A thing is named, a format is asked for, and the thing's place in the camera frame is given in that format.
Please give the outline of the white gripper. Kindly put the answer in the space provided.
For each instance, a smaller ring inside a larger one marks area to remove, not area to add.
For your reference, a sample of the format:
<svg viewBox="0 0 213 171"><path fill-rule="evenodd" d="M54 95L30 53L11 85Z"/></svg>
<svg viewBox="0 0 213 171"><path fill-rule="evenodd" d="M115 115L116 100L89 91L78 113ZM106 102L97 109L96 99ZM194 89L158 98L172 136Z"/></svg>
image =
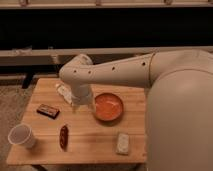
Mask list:
<svg viewBox="0 0 213 171"><path fill-rule="evenodd" d="M80 106L86 105L91 112L95 111L94 96L90 85L71 87L72 110L76 112Z"/></svg>

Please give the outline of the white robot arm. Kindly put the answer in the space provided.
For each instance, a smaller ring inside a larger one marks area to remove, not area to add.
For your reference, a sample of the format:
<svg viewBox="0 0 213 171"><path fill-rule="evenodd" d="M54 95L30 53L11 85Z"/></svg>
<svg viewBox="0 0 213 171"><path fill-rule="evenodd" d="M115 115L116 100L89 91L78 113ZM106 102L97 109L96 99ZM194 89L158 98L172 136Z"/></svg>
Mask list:
<svg viewBox="0 0 213 171"><path fill-rule="evenodd" d="M148 171L213 171L213 53L157 52L99 65L78 55L59 75L79 105L91 84L146 88Z"/></svg>

